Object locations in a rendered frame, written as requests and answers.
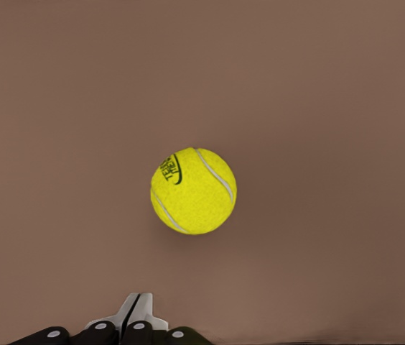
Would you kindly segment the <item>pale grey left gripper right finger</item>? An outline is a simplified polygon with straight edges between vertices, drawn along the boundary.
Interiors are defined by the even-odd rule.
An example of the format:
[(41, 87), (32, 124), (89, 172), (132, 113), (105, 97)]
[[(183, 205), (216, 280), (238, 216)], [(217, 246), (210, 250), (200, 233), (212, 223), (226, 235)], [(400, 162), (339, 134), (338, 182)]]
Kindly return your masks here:
[(168, 322), (153, 315), (153, 295), (140, 297), (121, 339), (121, 345), (166, 345)]

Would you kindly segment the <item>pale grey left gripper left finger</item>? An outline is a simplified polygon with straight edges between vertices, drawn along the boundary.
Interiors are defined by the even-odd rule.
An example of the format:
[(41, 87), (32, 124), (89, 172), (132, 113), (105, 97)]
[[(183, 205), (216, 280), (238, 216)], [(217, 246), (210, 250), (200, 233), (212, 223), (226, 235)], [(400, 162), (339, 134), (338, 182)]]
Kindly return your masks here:
[(132, 293), (126, 298), (116, 314), (91, 321), (85, 327), (87, 334), (84, 335), (84, 345), (120, 345), (139, 297), (139, 293)]

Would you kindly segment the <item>yellow tennis ball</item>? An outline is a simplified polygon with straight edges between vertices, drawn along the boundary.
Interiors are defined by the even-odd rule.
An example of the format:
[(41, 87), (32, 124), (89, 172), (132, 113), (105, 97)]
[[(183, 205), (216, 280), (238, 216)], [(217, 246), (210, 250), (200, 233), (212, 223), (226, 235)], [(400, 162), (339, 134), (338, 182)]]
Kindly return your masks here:
[(186, 235), (206, 234), (232, 214), (236, 178), (218, 154), (188, 147), (161, 162), (151, 178), (150, 196), (155, 213), (169, 228)]

